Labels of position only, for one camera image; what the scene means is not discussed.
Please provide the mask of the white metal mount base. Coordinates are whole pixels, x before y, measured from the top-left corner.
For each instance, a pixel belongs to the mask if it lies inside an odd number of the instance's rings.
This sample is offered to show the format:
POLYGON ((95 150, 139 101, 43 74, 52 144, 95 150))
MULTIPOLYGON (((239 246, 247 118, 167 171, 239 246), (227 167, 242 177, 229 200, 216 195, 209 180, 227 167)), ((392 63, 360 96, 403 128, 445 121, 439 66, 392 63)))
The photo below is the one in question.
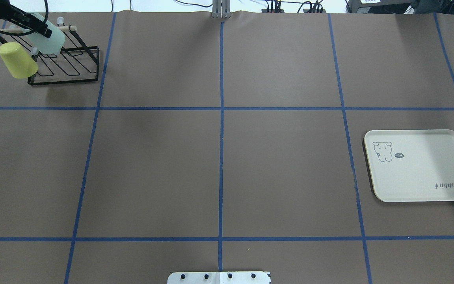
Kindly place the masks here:
POLYGON ((270 284, 270 272, 265 271, 209 271, 171 273, 168 284, 270 284))

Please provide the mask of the cream rabbit print tray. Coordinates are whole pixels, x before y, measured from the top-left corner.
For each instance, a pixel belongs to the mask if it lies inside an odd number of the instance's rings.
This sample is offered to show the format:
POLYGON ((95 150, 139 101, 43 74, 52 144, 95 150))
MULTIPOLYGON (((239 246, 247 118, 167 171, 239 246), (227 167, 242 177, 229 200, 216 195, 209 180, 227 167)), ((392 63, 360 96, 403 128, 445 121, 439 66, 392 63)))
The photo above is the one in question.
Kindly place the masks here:
POLYGON ((380 201, 454 201, 454 131, 368 131, 364 146, 380 201))

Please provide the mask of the yellow cup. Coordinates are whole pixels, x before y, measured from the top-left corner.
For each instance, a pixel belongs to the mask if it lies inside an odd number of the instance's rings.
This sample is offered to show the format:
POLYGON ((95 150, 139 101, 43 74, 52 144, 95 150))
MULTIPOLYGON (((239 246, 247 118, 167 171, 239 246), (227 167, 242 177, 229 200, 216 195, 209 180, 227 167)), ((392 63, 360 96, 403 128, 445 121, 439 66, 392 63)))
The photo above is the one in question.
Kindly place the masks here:
POLYGON ((38 64, 20 43, 11 42, 0 45, 0 57, 11 76, 16 79, 28 78, 38 72, 38 64))

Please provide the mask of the mint green cup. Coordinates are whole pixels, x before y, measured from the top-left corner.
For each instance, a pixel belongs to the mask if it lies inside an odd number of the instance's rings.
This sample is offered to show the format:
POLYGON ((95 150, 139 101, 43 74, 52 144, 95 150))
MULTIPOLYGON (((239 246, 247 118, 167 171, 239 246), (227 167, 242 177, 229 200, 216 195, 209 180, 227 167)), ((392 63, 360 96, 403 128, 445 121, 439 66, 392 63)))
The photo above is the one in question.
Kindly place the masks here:
POLYGON ((36 13, 26 13, 21 31, 27 34, 33 47, 42 54, 59 54, 65 43, 65 34, 45 16, 36 13))

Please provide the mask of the grey aluminium post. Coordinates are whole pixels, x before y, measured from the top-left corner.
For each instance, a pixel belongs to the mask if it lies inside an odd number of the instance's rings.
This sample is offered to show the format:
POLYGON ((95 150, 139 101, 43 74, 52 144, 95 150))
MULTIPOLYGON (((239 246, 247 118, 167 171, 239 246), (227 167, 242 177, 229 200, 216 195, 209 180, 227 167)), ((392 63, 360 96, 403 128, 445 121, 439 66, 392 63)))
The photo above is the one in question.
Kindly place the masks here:
POLYGON ((213 0, 212 17, 215 19, 228 19, 232 16, 230 0, 213 0))

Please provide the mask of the black equipment box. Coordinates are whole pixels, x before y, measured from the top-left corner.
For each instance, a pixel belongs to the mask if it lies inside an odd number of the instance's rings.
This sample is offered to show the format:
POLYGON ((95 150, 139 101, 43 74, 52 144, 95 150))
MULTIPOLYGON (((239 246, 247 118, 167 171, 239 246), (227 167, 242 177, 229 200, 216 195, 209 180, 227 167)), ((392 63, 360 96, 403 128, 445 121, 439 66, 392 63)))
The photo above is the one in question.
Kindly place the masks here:
POLYGON ((454 0, 346 0, 350 14, 441 13, 454 15, 454 0))

